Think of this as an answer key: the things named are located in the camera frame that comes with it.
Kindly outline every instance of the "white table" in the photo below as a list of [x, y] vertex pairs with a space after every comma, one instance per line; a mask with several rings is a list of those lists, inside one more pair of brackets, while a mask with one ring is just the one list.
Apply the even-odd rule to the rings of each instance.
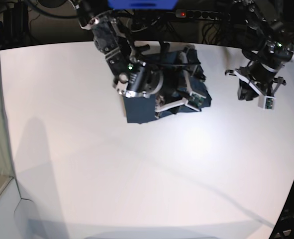
[[92, 42], [0, 53], [19, 188], [50, 238], [269, 237], [294, 180], [294, 63], [264, 111], [224, 76], [241, 50], [196, 48], [211, 108], [143, 125]]

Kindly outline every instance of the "white tabletop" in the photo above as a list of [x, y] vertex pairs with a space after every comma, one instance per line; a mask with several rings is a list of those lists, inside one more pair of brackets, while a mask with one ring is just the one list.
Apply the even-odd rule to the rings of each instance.
[[211, 107], [142, 125], [92, 42], [0, 53], [19, 188], [50, 238], [269, 237], [294, 180], [294, 62], [264, 111], [224, 76], [241, 50], [196, 49]]

